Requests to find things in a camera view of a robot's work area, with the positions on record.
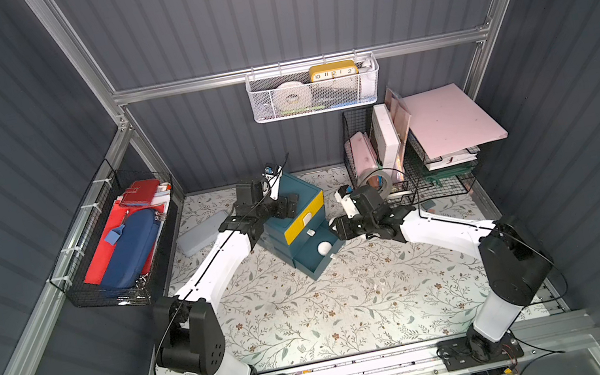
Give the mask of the pink notebook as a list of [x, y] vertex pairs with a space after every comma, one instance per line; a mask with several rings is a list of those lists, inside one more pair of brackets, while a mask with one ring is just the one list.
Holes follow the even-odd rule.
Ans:
[[369, 137], [362, 132], [351, 136], [348, 144], [351, 148], [352, 162], [355, 167], [356, 176], [360, 177], [369, 171], [377, 169], [378, 161]]

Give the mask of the red folder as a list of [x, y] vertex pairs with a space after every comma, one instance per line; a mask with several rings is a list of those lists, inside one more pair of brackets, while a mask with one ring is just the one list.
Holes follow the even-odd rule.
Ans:
[[[84, 283], [88, 285], [100, 286], [104, 277], [111, 255], [115, 249], [115, 242], [121, 235], [121, 228], [126, 218], [141, 209], [154, 209], [159, 212], [159, 220], [165, 221], [168, 208], [171, 201], [171, 184], [170, 182], [160, 182], [158, 179], [148, 179], [136, 181], [130, 185], [124, 192], [115, 199], [112, 204], [111, 212], [108, 219], [105, 221], [104, 229], [102, 230], [100, 239], [98, 239], [96, 251], [93, 253], [93, 258], [89, 265]], [[147, 275], [151, 270], [151, 264], [155, 247], [144, 265], [142, 275]]]

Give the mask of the blue pencil pouch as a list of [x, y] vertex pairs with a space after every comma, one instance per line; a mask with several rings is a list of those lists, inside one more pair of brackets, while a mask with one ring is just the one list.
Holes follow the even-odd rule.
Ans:
[[161, 221], [154, 209], [141, 209], [129, 215], [115, 242], [106, 273], [100, 283], [101, 291], [108, 299], [118, 297], [132, 289], [142, 275], [157, 237]]

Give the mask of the yellow drawer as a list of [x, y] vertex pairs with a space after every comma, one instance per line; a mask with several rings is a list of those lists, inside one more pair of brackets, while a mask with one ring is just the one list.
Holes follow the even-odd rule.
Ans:
[[323, 209], [324, 203], [323, 191], [320, 191], [303, 212], [295, 217], [295, 220], [290, 223], [284, 232], [285, 242], [288, 246], [295, 242], [296, 238], [305, 230], [317, 213]]

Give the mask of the pink foam board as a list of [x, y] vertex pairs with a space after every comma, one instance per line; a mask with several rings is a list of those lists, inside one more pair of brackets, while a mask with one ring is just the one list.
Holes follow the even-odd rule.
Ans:
[[509, 134], [454, 84], [404, 98], [411, 133], [429, 158], [437, 159], [504, 140]]

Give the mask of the yellow clock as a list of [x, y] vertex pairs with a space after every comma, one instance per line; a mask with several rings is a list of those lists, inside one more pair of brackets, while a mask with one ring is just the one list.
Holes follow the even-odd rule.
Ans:
[[315, 65], [309, 68], [311, 83], [355, 76], [359, 69], [352, 59]]

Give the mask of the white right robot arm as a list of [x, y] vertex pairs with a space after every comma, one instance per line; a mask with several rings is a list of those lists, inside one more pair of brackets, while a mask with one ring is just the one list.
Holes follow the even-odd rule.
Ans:
[[341, 240], [363, 236], [423, 243], [481, 262], [490, 291], [466, 333], [471, 351], [477, 354], [490, 353], [510, 339], [511, 326], [555, 267], [551, 258], [525, 242], [504, 219], [463, 220], [417, 206], [395, 206], [370, 185], [342, 186], [335, 199], [345, 213], [328, 225]]

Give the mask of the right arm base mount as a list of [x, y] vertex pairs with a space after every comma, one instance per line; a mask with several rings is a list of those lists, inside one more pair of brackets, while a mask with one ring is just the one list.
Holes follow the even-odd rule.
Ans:
[[449, 372], [502, 362], [516, 362], [524, 351], [509, 331], [499, 341], [490, 341], [478, 333], [436, 344], [437, 357]]

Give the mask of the clear packing tape roll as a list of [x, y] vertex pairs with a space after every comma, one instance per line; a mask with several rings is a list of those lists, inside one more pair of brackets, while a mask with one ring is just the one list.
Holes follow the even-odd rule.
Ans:
[[387, 168], [368, 169], [358, 179], [358, 187], [375, 188], [382, 199], [388, 198], [393, 190], [392, 176]]

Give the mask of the white tape roll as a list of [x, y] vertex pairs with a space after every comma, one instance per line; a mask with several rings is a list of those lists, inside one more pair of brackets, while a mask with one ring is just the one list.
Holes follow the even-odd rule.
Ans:
[[305, 110], [313, 104], [311, 87], [301, 81], [282, 83], [272, 93], [273, 104], [280, 113]]

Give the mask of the teal bottom drawer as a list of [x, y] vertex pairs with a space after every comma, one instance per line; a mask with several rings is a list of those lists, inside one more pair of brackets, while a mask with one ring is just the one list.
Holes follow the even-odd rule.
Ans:
[[[327, 241], [332, 244], [332, 250], [328, 255], [321, 256], [317, 252], [318, 245]], [[307, 275], [313, 280], [318, 280], [332, 260], [343, 246], [343, 241], [327, 227], [320, 227], [312, 237], [309, 237], [297, 256], [294, 257], [295, 268]]]

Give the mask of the white book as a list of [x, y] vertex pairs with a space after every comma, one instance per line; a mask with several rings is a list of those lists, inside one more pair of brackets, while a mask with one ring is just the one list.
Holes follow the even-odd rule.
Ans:
[[405, 177], [398, 163], [400, 139], [388, 108], [385, 104], [375, 105], [372, 114], [371, 137], [375, 145], [376, 155], [382, 167], [385, 168], [385, 172], [390, 173], [392, 181], [395, 183], [403, 182]]

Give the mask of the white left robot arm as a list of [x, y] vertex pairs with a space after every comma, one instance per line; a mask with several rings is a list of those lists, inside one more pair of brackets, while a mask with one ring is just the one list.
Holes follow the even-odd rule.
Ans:
[[156, 367], [191, 375], [254, 374], [249, 364], [226, 352], [217, 309], [264, 224], [288, 214], [289, 201], [279, 196], [282, 177], [282, 167], [268, 164], [260, 181], [237, 186], [233, 213], [220, 224], [204, 262], [174, 296], [154, 306]]

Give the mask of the teal drawer cabinet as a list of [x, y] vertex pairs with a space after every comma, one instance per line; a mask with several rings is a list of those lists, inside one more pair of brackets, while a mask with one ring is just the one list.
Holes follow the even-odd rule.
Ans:
[[292, 267], [326, 219], [325, 194], [318, 186], [291, 174], [285, 173], [280, 179], [279, 199], [285, 198], [289, 205], [294, 204], [294, 209], [287, 208], [283, 218], [266, 221], [265, 232], [258, 242]]

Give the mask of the translucent white plastic box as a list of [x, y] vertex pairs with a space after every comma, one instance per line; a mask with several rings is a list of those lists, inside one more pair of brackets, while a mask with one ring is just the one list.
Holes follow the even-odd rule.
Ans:
[[178, 237], [177, 249], [183, 253], [187, 258], [192, 257], [195, 253], [215, 243], [219, 227], [228, 216], [228, 212], [225, 210], [217, 212], [210, 218], [199, 223], [189, 231]]

